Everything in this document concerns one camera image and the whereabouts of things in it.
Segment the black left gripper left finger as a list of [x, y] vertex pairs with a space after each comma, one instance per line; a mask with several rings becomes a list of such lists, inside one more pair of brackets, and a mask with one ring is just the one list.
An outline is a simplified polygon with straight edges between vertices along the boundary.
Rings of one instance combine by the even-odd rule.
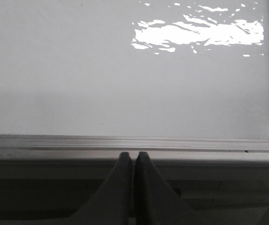
[[126, 225], [131, 195], [132, 161], [122, 152], [96, 193], [67, 219], [68, 225]]

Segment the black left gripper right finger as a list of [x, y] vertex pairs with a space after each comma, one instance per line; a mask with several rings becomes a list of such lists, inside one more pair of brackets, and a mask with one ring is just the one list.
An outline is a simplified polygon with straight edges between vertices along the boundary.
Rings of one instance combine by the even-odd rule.
[[134, 172], [134, 206], [138, 225], [201, 225], [202, 219], [162, 178], [146, 152]]

